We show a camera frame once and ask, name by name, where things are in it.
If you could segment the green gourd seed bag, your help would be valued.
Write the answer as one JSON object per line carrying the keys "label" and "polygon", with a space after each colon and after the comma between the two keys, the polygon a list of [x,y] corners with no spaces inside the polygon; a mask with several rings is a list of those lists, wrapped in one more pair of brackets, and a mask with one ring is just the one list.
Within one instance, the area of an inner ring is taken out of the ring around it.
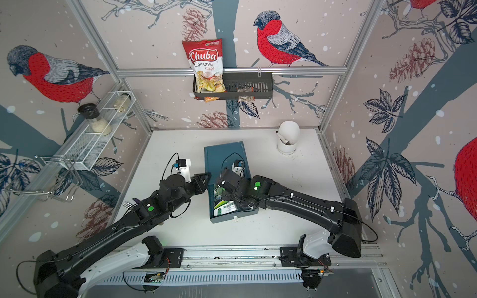
{"label": "green gourd seed bag", "polygon": [[218,187],[214,190],[213,216],[219,217],[237,211],[235,202],[226,199],[226,190]]}

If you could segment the teal drawer cabinet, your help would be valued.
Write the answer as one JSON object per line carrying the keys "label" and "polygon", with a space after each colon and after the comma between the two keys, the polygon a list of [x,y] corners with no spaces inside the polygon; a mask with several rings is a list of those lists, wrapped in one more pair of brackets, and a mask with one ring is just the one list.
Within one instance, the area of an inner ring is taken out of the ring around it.
{"label": "teal drawer cabinet", "polygon": [[237,211],[223,216],[213,216],[214,190],[218,188],[217,179],[223,170],[229,169],[232,171],[232,164],[236,160],[243,160],[245,163],[245,170],[242,177],[248,179],[248,184],[251,182],[251,174],[248,167],[248,160],[243,142],[235,142],[222,145],[213,145],[204,148],[206,172],[211,173],[211,179],[207,186],[208,202],[209,202],[209,219],[212,223],[220,223],[231,221],[234,218],[245,217],[258,213],[258,208],[252,206],[252,202],[246,199],[247,207],[238,209]]}

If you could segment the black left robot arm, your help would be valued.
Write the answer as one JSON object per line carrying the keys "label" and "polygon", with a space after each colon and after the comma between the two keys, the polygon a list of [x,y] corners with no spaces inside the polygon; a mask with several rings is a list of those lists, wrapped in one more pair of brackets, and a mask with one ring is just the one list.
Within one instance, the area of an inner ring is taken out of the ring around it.
{"label": "black left robot arm", "polygon": [[174,174],[160,181],[160,188],[150,197],[134,204],[111,226],[58,253],[52,250],[39,255],[34,271],[34,288],[39,298],[75,298],[86,284],[83,273],[97,261],[166,221],[172,213],[193,196],[203,194],[211,179],[210,173],[194,175],[186,181]]}

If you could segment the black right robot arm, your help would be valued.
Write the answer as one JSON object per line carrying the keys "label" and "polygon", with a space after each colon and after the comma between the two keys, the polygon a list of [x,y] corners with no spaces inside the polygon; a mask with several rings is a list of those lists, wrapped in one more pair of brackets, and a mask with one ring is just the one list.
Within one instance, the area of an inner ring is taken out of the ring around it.
{"label": "black right robot arm", "polygon": [[361,257],[363,221],[355,201],[328,201],[294,191],[264,176],[247,179],[231,170],[224,170],[216,182],[241,207],[282,211],[329,232],[302,237],[302,254],[317,259],[334,250],[345,257]]}

